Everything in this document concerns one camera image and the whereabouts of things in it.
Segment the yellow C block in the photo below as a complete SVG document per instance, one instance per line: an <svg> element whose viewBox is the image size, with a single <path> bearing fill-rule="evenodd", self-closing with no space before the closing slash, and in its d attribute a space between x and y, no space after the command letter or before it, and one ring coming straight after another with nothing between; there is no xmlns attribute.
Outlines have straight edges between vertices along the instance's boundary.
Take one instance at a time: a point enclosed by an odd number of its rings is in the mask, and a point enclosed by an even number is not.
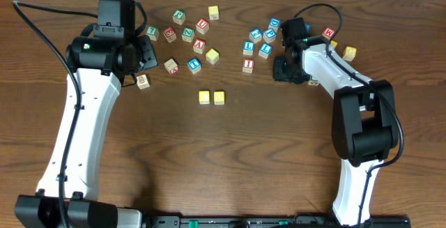
<svg viewBox="0 0 446 228"><path fill-rule="evenodd" d="M199 92L199 104L208 105L210 103L210 91Z"/></svg>

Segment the yellow O block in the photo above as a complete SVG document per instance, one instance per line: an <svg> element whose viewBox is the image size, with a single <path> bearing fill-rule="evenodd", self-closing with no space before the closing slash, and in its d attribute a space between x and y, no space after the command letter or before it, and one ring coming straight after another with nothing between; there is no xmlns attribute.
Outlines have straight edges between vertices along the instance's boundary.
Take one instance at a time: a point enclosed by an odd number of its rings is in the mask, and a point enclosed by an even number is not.
<svg viewBox="0 0 446 228"><path fill-rule="evenodd" d="M213 98L214 98L215 105L223 105L225 103L225 92L215 91Z"/></svg>

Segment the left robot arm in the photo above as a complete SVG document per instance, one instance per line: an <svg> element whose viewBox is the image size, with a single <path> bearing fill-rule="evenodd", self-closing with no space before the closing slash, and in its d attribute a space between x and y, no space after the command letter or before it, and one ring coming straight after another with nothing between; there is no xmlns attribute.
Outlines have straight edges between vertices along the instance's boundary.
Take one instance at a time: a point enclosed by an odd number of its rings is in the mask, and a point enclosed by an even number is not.
<svg viewBox="0 0 446 228"><path fill-rule="evenodd" d="M54 150L34 195L20 195L15 215L25 227L146 227L144 214L98 201L100 156L114 103L127 76L157 65L141 4L99 0L95 22L58 58L67 96Z"/></svg>

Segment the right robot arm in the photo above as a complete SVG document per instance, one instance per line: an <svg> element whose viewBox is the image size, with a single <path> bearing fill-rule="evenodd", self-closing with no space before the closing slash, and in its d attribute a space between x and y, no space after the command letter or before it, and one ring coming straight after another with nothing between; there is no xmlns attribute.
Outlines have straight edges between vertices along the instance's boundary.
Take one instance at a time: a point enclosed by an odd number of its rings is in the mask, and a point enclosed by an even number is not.
<svg viewBox="0 0 446 228"><path fill-rule="evenodd" d="M332 143L341 176L332 212L342 226L362 225L378 170L397 145L392 85L361 75L324 36L311 36L301 17L279 27L285 53L275 57L273 78L302 84L315 79L333 99Z"/></svg>

